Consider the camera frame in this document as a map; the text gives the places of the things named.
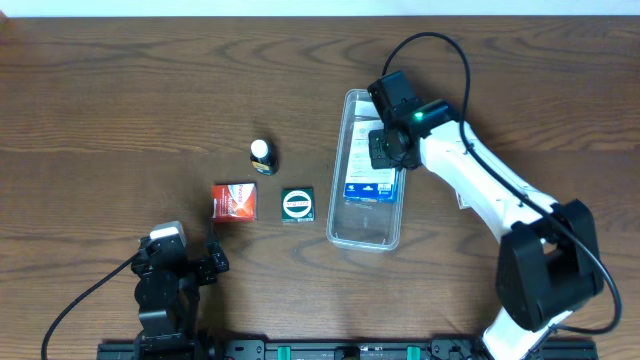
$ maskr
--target bottle cap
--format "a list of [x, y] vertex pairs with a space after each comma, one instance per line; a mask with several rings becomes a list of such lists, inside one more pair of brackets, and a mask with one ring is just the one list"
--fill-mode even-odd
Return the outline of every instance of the bottle cap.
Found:
[[254, 140], [251, 143], [251, 153], [258, 159], [267, 156], [267, 154], [269, 154], [269, 146], [267, 145], [267, 142], [262, 139]]

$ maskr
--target wooden table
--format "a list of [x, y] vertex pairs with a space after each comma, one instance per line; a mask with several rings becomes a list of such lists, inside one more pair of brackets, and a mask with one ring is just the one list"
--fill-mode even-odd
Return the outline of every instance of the wooden table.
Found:
[[[345, 93], [425, 30], [473, 69], [469, 121], [534, 186], [595, 215], [625, 301], [605, 359], [640, 351], [640, 48], [635, 18], [193, 18], [10, 20], [0, 33], [0, 358], [34, 359], [47, 328], [133, 254], [154, 225], [183, 222], [197, 253], [210, 186], [255, 181], [259, 221], [219, 226], [231, 271], [203, 289], [202, 326], [271, 339], [480, 334], [500, 303], [498, 246], [454, 191], [408, 176], [400, 246], [376, 255], [325, 237]], [[437, 40], [407, 47], [422, 96], [460, 104], [462, 66]], [[281, 151], [258, 175], [250, 141]], [[283, 226], [280, 191], [313, 186], [317, 219]], [[128, 270], [82, 302], [51, 358], [95, 358], [141, 329]], [[602, 326], [606, 291], [570, 323]]]

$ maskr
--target red and white package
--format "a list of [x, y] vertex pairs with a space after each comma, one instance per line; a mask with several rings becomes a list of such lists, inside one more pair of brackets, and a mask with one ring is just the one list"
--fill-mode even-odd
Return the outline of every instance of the red and white package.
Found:
[[254, 221], [255, 184], [213, 185], [213, 222]]

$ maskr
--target bottle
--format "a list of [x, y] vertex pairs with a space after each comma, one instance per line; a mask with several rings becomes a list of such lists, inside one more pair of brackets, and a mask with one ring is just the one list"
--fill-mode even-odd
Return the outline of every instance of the bottle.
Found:
[[278, 171], [278, 158], [273, 145], [266, 140], [257, 139], [251, 143], [251, 164], [256, 171], [264, 175], [273, 175]]

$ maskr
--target white backdrop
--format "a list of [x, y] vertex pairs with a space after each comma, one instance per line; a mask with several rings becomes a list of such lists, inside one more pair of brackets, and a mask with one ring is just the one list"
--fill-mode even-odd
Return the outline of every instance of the white backdrop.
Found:
[[640, 0], [0, 0], [9, 17], [640, 15]]

